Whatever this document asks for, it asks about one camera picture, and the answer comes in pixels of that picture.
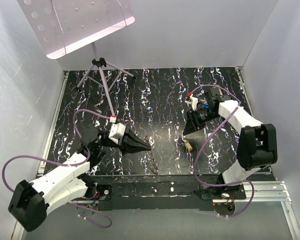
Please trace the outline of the yellow key tag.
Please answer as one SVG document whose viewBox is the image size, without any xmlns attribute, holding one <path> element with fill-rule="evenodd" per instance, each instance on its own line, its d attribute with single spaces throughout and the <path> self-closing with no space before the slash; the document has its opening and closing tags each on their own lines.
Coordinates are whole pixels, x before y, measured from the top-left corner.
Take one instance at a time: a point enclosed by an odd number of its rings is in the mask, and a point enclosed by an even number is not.
<svg viewBox="0 0 300 240">
<path fill-rule="evenodd" d="M 187 149 L 188 151 L 192 151 L 192 150 L 193 150 L 192 145 L 191 145 L 188 141 L 185 141 L 185 142 L 184 142 L 184 146 L 186 147 L 186 149 Z"/>
</svg>

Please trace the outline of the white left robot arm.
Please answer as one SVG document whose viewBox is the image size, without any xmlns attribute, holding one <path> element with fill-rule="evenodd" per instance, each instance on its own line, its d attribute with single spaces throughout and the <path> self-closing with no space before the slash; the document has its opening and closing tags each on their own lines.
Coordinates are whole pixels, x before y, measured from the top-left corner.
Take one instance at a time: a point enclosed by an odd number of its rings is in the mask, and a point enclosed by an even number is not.
<svg viewBox="0 0 300 240">
<path fill-rule="evenodd" d="M 80 137 L 80 148 L 61 166 L 33 181 L 19 182 L 8 211 L 27 232 L 37 229 L 48 214 L 75 199 L 109 200 L 112 187 L 97 183 L 88 172 L 101 162 L 104 147 L 117 148 L 124 154 L 151 151 L 149 143 L 140 139 L 122 123 L 109 131 L 90 126 Z"/>
</svg>

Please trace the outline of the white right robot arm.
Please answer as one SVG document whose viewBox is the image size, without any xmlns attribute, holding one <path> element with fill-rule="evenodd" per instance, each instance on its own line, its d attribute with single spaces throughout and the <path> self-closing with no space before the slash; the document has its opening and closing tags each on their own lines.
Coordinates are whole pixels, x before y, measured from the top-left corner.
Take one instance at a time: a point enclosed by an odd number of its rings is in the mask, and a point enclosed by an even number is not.
<svg viewBox="0 0 300 240">
<path fill-rule="evenodd" d="M 220 130 L 229 123 L 238 133 L 238 147 L 235 162 L 218 177 L 217 195 L 227 199 L 235 192 L 234 186 L 241 185 L 250 175 L 260 169 L 275 164 L 278 160 L 277 134 L 273 124 L 264 124 L 251 116 L 241 106 L 241 101 L 228 90 L 212 84 L 201 85 L 203 100 L 188 93 L 185 103 L 191 109 L 186 113 L 183 136 L 202 130 L 206 122 L 222 117 L 223 122 L 216 128 Z"/>
</svg>

